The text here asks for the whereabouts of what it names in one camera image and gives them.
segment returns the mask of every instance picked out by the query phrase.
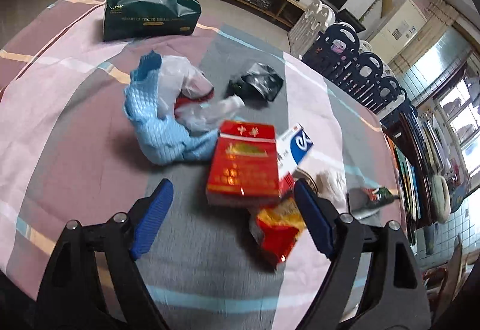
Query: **silver screw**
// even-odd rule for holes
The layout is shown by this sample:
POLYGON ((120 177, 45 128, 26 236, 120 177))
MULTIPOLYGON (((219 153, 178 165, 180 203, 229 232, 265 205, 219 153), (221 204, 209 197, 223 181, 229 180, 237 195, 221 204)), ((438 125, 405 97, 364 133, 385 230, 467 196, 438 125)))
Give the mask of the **silver screw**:
POLYGON ((67 229, 76 229, 78 227, 78 221, 69 220, 66 225, 67 229))
POLYGON ((391 220, 388 222, 388 227, 394 231, 398 231, 400 229, 400 224, 395 220, 391 220))
POLYGON ((123 212, 119 212, 118 214, 113 215, 114 221, 117 223, 123 223, 127 220, 127 214, 123 212))
POLYGON ((344 223, 350 224, 353 221, 353 216, 351 214, 341 214, 340 220, 344 223))

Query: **curtain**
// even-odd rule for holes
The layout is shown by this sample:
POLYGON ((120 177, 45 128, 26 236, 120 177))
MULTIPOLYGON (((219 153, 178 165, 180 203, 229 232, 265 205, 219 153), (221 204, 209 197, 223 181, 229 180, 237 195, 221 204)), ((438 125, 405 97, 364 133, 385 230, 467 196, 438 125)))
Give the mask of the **curtain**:
POLYGON ((455 8, 444 0, 432 0, 426 9, 427 23, 388 64, 394 74, 408 71, 443 36, 458 17, 455 8))

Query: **tile floor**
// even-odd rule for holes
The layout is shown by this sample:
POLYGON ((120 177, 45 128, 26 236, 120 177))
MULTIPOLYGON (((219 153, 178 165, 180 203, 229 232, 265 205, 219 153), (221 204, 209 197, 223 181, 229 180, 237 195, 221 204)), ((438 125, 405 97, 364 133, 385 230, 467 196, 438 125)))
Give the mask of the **tile floor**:
MULTIPOLYGON (((0 0, 0 47, 57 0, 0 0)), ((270 21, 222 0, 199 0, 202 13, 290 52, 287 32, 270 21)))
POLYGON ((480 248, 480 190, 466 198, 446 224, 439 224, 433 255, 427 256, 423 230, 418 230, 417 261, 422 269, 446 263, 453 253, 455 237, 460 234, 464 253, 480 248))

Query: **red cigarette box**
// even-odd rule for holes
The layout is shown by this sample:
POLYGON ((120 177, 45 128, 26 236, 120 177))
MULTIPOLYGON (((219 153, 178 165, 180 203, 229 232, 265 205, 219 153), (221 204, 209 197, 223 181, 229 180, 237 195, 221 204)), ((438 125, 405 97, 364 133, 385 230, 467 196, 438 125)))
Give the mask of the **red cigarette box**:
POLYGON ((209 204, 259 207, 279 203, 273 125, 225 121, 208 177, 209 204))

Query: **black plastic bag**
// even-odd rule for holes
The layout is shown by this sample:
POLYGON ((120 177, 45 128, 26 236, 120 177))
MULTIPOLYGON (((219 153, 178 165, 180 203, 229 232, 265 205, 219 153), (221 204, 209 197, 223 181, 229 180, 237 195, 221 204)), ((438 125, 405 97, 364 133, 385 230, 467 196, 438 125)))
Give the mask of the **black plastic bag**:
POLYGON ((242 99, 263 99, 272 102, 282 89, 283 79, 269 65, 255 63, 243 75, 229 82, 229 90, 242 99))

